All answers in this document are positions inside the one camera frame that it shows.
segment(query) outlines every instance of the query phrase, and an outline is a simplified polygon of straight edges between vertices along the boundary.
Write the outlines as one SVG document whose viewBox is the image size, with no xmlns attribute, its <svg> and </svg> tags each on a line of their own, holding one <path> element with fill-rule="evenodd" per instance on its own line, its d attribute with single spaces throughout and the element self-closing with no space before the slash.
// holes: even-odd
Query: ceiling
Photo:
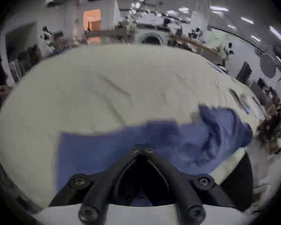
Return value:
<svg viewBox="0 0 281 225">
<path fill-rule="evenodd" d="M 129 9 L 131 3 L 138 0 L 117 0 L 119 8 Z M 145 0 L 142 8 L 149 8 L 159 12 L 168 10 L 178 11 L 180 7 L 188 7 L 189 14 L 180 14 L 179 17 L 190 16 L 192 11 L 202 11 L 202 6 L 206 7 L 204 13 L 208 14 L 208 23 L 222 29 L 236 33 L 249 42 L 255 44 L 261 50 L 271 50 L 273 45 L 280 45 L 281 41 L 270 32 L 269 26 L 273 26 L 281 33 L 281 17 L 270 0 Z M 229 9 L 223 17 L 212 13 L 210 5 L 225 6 Z M 246 17 L 254 21 L 254 24 L 243 21 L 240 17 Z"/>
</svg>

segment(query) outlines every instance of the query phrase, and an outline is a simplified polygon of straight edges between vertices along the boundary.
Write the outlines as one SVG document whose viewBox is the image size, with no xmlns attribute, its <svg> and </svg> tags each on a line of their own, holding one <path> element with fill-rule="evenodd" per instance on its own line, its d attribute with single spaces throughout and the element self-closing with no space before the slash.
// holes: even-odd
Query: blue cloth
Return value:
<svg viewBox="0 0 281 225">
<path fill-rule="evenodd" d="M 209 174 L 238 148 L 252 140 L 252 130 L 235 111 L 199 106 L 200 118 L 190 124 L 149 121 L 145 125 L 97 136 L 62 133 L 57 152 L 56 185 L 60 190 L 77 173 L 106 170 L 138 144 L 147 144 L 178 170 Z"/>
</svg>

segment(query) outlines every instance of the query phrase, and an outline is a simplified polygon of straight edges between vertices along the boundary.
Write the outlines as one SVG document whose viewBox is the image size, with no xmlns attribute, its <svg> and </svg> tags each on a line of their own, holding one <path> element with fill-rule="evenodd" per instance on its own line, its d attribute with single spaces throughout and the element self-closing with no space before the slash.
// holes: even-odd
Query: black bracket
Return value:
<svg viewBox="0 0 281 225">
<path fill-rule="evenodd" d="M 141 189 L 153 206 L 176 203 L 189 224 L 204 221 L 203 204 L 235 208 L 210 175 L 182 173 L 145 145 L 133 148 L 102 173 L 72 176 L 50 206 L 82 203 L 79 219 L 97 223 L 107 204 L 129 206 Z"/>
</svg>

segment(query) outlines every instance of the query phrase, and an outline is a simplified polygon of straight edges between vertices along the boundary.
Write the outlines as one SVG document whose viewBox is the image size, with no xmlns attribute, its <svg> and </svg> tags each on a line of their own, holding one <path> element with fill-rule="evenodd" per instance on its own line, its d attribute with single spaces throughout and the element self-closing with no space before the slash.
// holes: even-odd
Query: desk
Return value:
<svg viewBox="0 0 281 225">
<path fill-rule="evenodd" d="M 180 41 L 183 44 L 190 43 L 197 48 L 197 53 L 200 54 L 202 57 L 206 58 L 208 61 L 212 63 L 223 64 L 223 59 L 221 58 L 221 56 L 215 50 L 210 49 L 209 47 L 199 44 L 196 41 L 189 39 L 187 37 L 178 37 L 176 35 L 171 35 L 171 39 Z"/>
</svg>

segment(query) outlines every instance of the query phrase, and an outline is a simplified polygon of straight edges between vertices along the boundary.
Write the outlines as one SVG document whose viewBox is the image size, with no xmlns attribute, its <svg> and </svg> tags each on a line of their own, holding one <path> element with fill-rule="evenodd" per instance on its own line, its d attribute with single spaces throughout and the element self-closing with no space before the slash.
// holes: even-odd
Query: table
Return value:
<svg viewBox="0 0 281 225">
<path fill-rule="evenodd" d="M 183 42 L 184 44 L 190 43 L 197 48 L 197 53 L 200 54 L 202 57 L 206 58 L 208 61 L 212 63 L 223 64 L 223 59 L 221 58 L 221 56 L 218 54 L 217 51 L 207 46 L 204 46 L 203 44 L 199 44 L 195 40 L 189 39 L 187 37 L 179 37 L 176 35 L 171 35 L 171 39 Z"/>
<path fill-rule="evenodd" d="M 0 112 L 0 163 L 14 184 L 45 208 L 57 192 L 61 131 L 95 134 L 158 119 L 189 123 L 200 103 L 236 110 L 255 131 L 259 120 L 237 106 L 228 88 L 253 96 L 186 50 L 81 46 L 36 65 L 8 96 Z M 244 153 L 241 148 L 211 173 L 217 183 Z"/>
</svg>

